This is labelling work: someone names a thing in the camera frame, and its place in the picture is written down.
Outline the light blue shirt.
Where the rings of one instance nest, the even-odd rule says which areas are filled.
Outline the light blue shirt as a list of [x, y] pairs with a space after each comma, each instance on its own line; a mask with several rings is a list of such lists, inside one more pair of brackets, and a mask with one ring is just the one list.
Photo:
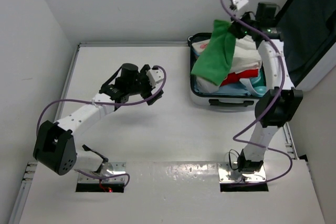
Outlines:
[[[194, 85], [194, 90], [198, 93], [202, 93], [199, 91], [197, 87], [197, 83]], [[213, 94], [213, 95], [228, 95], [228, 96], [251, 96], [246, 88], [239, 82], [231, 83], [219, 87], [219, 90], [215, 93], [202, 93], [202, 94]]]

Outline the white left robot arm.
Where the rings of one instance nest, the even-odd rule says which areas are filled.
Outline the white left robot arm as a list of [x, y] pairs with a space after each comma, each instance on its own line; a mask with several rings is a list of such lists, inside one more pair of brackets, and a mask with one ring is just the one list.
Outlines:
[[166, 79], [166, 71], [161, 66], [138, 68], [132, 63], [124, 63], [91, 100], [59, 100], [82, 106], [54, 122], [38, 120], [33, 158], [59, 176], [74, 170], [93, 179], [117, 178], [117, 174], [108, 172], [107, 157], [86, 144], [77, 148], [76, 141], [85, 131], [121, 107], [155, 103], [164, 93]]

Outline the red cloth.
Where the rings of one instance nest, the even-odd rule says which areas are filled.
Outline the red cloth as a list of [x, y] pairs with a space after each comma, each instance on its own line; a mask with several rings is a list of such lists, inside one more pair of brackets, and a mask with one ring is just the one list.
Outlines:
[[259, 70], [258, 69], [249, 69], [242, 72], [232, 72], [227, 75], [227, 77], [221, 83], [221, 86], [239, 82], [240, 79], [249, 79], [258, 77]]

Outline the green towel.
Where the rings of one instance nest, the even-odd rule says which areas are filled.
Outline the green towel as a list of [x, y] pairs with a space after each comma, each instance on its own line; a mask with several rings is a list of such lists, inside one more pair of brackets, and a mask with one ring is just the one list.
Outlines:
[[232, 67], [236, 37], [229, 32], [231, 23], [214, 20], [210, 41], [191, 70], [191, 75], [219, 86]]

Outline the white pleated skirt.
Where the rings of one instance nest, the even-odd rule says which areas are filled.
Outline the white pleated skirt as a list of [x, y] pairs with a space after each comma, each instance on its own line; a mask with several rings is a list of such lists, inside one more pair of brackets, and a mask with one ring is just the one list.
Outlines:
[[262, 59], [251, 36], [236, 39], [232, 66], [229, 73], [260, 69]]

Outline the teal headphones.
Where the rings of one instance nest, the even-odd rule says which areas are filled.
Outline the teal headphones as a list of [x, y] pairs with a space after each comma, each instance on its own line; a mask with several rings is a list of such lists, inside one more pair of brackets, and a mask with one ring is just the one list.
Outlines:
[[262, 97], [266, 93], [267, 88], [264, 84], [260, 70], [258, 70], [257, 73], [257, 77], [241, 78], [239, 81], [251, 96]]

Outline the striped white wipes box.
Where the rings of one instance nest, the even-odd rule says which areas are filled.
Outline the striped white wipes box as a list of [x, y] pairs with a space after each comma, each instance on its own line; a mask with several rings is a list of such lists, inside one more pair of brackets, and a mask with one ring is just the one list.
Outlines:
[[192, 52], [195, 54], [195, 58], [198, 58], [201, 55], [201, 53], [208, 46], [209, 41], [210, 39], [191, 43], [191, 49]]

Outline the white tissue roll pack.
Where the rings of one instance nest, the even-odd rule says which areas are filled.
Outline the white tissue roll pack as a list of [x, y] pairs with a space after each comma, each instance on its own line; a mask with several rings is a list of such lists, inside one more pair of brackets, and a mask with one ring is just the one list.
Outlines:
[[202, 77], [196, 77], [196, 83], [199, 91], [202, 93], [215, 93], [219, 90], [218, 85], [205, 80]]

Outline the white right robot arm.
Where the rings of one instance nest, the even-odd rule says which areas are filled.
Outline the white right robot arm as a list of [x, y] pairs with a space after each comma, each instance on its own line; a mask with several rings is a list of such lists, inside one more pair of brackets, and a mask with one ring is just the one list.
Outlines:
[[303, 99], [303, 92], [290, 79], [283, 52], [284, 39], [276, 27], [276, 10], [277, 4], [260, 2], [254, 19], [245, 13], [233, 22], [235, 36], [250, 35], [255, 42], [267, 89], [255, 105], [254, 131], [237, 159], [237, 170], [241, 173], [260, 171], [273, 136], [292, 119]]

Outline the grey suitcase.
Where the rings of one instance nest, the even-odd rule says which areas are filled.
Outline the grey suitcase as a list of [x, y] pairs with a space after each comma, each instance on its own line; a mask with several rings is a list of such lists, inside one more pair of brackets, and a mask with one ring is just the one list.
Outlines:
[[[313, 89], [335, 66], [335, 0], [287, 0], [275, 21], [284, 36], [284, 55], [295, 88]], [[202, 94], [191, 98], [198, 105], [252, 106], [261, 97]]]

